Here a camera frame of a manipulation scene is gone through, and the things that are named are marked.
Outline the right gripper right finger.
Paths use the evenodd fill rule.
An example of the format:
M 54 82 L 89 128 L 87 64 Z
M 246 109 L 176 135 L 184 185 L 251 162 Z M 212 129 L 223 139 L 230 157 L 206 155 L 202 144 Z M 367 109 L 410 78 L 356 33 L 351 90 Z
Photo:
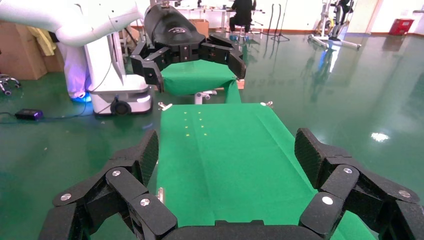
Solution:
M 424 207 L 411 189 L 364 168 L 343 148 L 320 142 L 308 128 L 294 154 L 312 187 L 341 199 L 381 240 L 422 240 Z

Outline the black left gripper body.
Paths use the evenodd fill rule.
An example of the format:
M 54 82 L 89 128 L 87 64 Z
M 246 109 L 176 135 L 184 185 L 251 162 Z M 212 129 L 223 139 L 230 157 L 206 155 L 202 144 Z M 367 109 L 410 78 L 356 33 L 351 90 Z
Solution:
M 151 5 L 145 12 L 143 26 L 152 47 L 168 48 L 178 63 L 200 59 L 200 46 L 206 37 L 173 6 Z

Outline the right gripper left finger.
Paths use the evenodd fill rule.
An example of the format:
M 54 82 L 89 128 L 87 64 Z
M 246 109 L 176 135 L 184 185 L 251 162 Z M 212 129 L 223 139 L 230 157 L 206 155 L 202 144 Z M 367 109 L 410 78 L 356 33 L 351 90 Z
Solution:
M 116 151 L 98 173 L 54 197 L 39 239 L 88 240 L 113 215 L 120 215 L 139 240 L 163 239 L 178 221 L 147 188 L 158 158 L 155 130 Z

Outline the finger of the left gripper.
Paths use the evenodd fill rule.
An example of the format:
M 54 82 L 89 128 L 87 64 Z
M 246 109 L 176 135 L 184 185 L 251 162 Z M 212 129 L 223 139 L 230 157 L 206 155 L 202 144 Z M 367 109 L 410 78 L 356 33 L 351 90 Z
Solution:
M 144 78 L 147 85 L 155 85 L 160 93 L 165 90 L 161 71 L 172 63 L 171 49 L 150 47 L 145 41 L 139 41 L 130 55 L 132 70 Z
M 247 66 L 243 53 L 235 43 L 220 35 L 211 34 L 199 44 L 198 55 L 201 60 L 226 65 L 238 78 L 244 79 Z

